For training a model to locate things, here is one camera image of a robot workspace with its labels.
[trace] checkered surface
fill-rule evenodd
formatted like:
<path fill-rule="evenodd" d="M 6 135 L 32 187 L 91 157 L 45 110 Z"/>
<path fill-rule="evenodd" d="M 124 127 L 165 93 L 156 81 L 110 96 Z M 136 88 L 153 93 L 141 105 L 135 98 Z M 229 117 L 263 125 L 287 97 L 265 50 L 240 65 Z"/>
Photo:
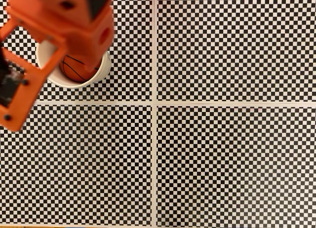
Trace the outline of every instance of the checkered surface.
<path fill-rule="evenodd" d="M 158 225 L 314 228 L 316 109 L 158 108 Z"/>
<path fill-rule="evenodd" d="M 47 82 L 39 100 L 149 100 L 151 97 L 152 1 L 113 0 L 116 35 L 109 50 L 112 69 L 102 82 L 83 89 L 65 89 Z M 8 20 L 0 0 L 0 24 Z M 5 47 L 36 63 L 35 41 L 19 27 Z"/>
<path fill-rule="evenodd" d="M 316 0 L 158 0 L 159 100 L 316 100 Z"/>
<path fill-rule="evenodd" d="M 151 107 L 34 106 L 0 157 L 0 224 L 150 225 Z"/>

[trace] checkerboard mat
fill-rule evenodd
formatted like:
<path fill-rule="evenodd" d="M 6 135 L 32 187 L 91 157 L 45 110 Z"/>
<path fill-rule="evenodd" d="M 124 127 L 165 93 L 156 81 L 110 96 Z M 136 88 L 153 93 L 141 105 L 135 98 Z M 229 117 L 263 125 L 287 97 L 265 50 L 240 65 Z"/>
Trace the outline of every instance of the checkerboard mat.
<path fill-rule="evenodd" d="M 158 108 L 158 226 L 313 228 L 316 109 Z"/>
<path fill-rule="evenodd" d="M 158 99 L 316 100 L 316 0 L 158 0 Z"/>
<path fill-rule="evenodd" d="M 150 225 L 151 107 L 34 106 L 0 157 L 0 224 Z"/>
<path fill-rule="evenodd" d="M 109 53 L 110 74 L 84 89 L 65 89 L 47 82 L 39 100 L 149 100 L 151 97 L 152 0 L 113 0 L 115 39 Z M 0 0 L 0 24 L 8 20 Z M 5 47 L 36 63 L 35 41 L 19 27 Z"/>

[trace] black screw hole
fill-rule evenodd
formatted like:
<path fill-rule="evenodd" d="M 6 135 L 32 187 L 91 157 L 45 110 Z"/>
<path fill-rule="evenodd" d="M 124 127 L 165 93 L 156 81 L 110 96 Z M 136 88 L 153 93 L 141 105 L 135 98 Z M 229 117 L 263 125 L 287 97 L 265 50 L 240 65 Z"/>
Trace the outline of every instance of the black screw hole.
<path fill-rule="evenodd" d="M 11 115 L 6 114 L 6 115 L 4 116 L 4 120 L 6 120 L 6 121 L 11 120 Z"/>
<path fill-rule="evenodd" d="M 75 5 L 70 1 L 63 1 L 62 3 L 60 3 L 60 5 L 66 10 L 70 10 L 75 7 Z"/>
<path fill-rule="evenodd" d="M 22 80 L 22 85 L 27 86 L 29 84 L 29 81 L 27 79 Z"/>

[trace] white gap line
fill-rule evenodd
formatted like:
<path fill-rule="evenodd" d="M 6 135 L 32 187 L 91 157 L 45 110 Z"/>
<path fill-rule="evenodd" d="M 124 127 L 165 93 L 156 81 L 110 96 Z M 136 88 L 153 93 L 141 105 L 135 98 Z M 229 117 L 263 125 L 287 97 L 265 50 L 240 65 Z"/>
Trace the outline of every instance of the white gap line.
<path fill-rule="evenodd" d="M 78 227 L 78 228 L 132 228 L 133 226 L 102 226 L 102 225 L 49 225 L 49 224 L 4 224 L 1 223 L 0 227 L 63 227 L 63 228 L 70 228 L 70 227 Z M 151 228 L 151 226 L 136 226 L 137 228 Z"/>
<path fill-rule="evenodd" d="M 152 9 L 152 101 L 157 99 L 157 24 L 156 24 L 156 0 L 152 0 L 154 8 Z"/>
<path fill-rule="evenodd" d="M 316 102 L 159 101 L 157 105 L 209 107 L 316 107 Z"/>
<path fill-rule="evenodd" d="M 36 101 L 35 105 L 58 106 L 208 106 L 208 107 L 316 107 L 316 102 L 247 101 Z"/>
<path fill-rule="evenodd" d="M 152 227 L 157 225 L 157 106 L 152 106 Z"/>
<path fill-rule="evenodd" d="M 58 106 L 151 106 L 151 101 L 36 101 L 34 105 Z"/>
<path fill-rule="evenodd" d="M 152 227 L 157 226 L 157 0 L 152 0 L 153 66 L 152 66 Z"/>

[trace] screw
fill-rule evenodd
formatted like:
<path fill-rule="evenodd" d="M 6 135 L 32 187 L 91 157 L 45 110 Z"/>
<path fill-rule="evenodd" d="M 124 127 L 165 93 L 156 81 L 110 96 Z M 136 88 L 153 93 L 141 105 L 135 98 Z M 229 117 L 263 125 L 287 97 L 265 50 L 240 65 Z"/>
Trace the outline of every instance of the screw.
<path fill-rule="evenodd" d="M 27 86 L 29 84 L 29 81 L 27 79 L 22 80 L 22 85 Z"/>
<path fill-rule="evenodd" d="M 11 115 L 6 114 L 6 115 L 4 116 L 4 120 L 6 120 L 6 121 L 11 120 Z"/>

